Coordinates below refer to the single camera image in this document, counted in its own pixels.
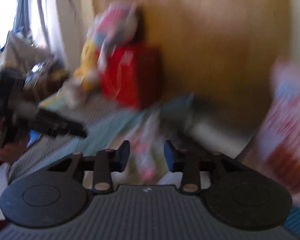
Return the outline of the person's left hand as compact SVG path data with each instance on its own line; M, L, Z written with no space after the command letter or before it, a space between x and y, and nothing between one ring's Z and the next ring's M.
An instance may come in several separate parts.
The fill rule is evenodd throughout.
M14 139L14 142L9 142L4 145L2 142L4 133L2 130L2 121L0 120L0 162L13 164L27 150L27 145L30 141L29 132L21 131L20 135Z

